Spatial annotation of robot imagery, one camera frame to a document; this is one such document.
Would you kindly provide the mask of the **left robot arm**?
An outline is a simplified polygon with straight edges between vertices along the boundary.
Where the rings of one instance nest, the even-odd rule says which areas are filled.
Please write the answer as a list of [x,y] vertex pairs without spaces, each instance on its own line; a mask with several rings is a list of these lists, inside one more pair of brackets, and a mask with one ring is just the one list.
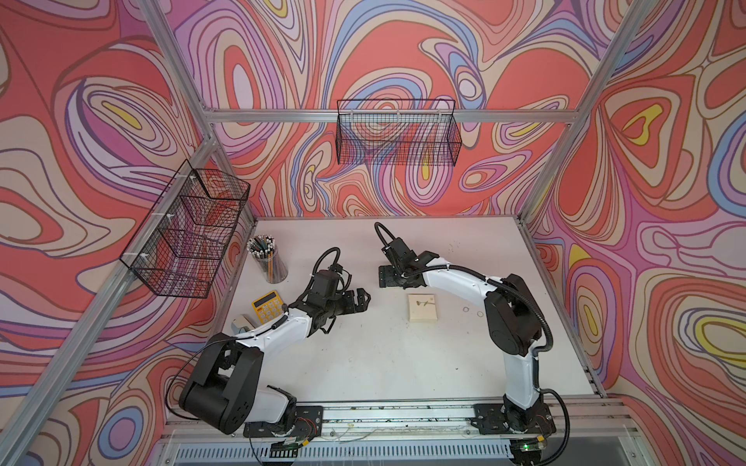
[[196,357],[179,408],[223,434],[245,424],[265,433],[291,434],[298,423],[297,398],[277,386],[262,388],[262,366],[317,332],[328,334],[339,316],[366,312],[371,295],[362,287],[351,289],[351,281],[338,266],[317,271],[278,318],[236,336],[212,337]]

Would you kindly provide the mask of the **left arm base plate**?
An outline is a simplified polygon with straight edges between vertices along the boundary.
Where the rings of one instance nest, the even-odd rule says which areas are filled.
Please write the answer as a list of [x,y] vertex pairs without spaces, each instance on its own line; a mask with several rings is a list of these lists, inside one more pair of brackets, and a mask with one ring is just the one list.
[[291,406],[277,423],[255,421],[246,423],[245,438],[312,440],[322,434],[324,407],[322,405]]

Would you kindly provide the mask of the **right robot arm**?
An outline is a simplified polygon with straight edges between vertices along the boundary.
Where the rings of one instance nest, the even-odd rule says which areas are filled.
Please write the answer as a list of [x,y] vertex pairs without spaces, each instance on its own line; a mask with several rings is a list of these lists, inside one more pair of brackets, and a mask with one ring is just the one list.
[[427,250],[415,254],[399,237],[385,240],[382,252],[390,264],[379,268],[381,287],[433,287],[484,306],[490,339],[503,352],[503,425],[512,433],[536,426],[546,407],[538,357],[552,349],[554,336],[524,279],[488,277]]

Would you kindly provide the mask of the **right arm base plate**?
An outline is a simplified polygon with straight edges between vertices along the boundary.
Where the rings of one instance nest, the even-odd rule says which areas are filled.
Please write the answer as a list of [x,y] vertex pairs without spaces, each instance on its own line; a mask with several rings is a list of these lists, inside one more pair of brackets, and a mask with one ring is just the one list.
[[541,400],[526,410],[512,403],[475,404],[473,410],[469,423],[481,435],[549,437],[557,432],[549,407]]

